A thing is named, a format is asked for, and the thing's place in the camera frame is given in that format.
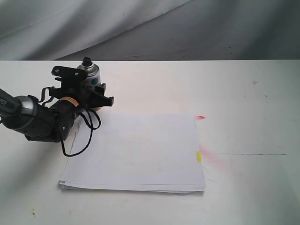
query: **spray can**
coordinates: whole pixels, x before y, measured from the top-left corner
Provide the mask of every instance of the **spray can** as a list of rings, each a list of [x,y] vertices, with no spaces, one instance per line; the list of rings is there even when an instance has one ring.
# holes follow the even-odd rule
[[[82,63],[79,67],[77,67],[77,69],[83,69],[87,72],[88,77],[84,81],[84,85],[87,88],[95,91],[95,87],[101,85],[99,66],[94,64],[92,59],[84,57]]]

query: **motor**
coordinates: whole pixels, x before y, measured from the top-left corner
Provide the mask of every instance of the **motor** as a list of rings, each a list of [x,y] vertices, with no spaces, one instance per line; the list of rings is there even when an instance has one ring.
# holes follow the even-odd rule
[[[94,109],[112,106],[114,97],[104,96],[105,83],[92,89],[87,87],[88,73],[83,69],[55,66],[52,74],[60,81],[60,88],[43,88],[40,101],[31,95],[13,97],[0,89],[0,124],[3,123],[7,128],[24,134],[29,141],[61,142],[65,156],[77,156],[89,146],[93,130],[101,126],[101,120]],[[49,91],[50,99],[44,101],[46,90]],[[45,104],[54,98],[58,101],[51,107],[46,107]],[[86,111],[89,122],[83,111]],[[97,127],[93,127],[91,114],[98,120]],[[90,128],[90,138],[84,149],[69,155],[65,151],[63,141],[66,140],[78,116],[83,117]]]

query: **yellow mark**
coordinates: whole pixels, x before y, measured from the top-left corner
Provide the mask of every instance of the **yellow mark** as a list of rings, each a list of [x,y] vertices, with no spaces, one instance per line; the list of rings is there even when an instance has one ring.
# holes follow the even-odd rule
[[[200,163],[201,162],[201,154],[199,151],[196,152],[197,155],[197,162]]]

